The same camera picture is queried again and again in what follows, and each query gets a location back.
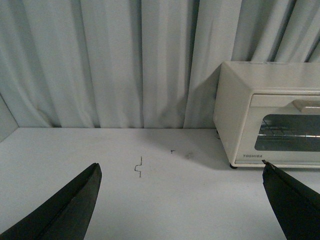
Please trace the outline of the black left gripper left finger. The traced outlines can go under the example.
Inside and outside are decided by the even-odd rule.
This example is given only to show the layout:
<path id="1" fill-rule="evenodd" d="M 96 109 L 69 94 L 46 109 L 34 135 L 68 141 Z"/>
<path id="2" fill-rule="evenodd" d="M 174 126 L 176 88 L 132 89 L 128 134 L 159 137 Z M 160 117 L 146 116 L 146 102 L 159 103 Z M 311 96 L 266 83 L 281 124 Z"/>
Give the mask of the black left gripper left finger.
<path id="1" fill-rule="evenodd" d="M 93 163 L 37 209 L 0 234 L 2 240 L 83 240 L 89 227 L 102 171 Z"/>

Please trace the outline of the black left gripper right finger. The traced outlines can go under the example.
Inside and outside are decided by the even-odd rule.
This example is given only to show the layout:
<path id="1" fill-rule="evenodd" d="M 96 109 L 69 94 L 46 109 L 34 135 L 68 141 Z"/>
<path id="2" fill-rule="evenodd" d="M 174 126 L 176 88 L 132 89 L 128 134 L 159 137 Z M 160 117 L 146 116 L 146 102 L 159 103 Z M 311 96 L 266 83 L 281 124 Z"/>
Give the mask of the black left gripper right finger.
<path id="1" fill-rule="evenodd" d="M 288 240 L 320 238 L 320 194 L 270 162 L 265 164 L 263 186 Z"/>

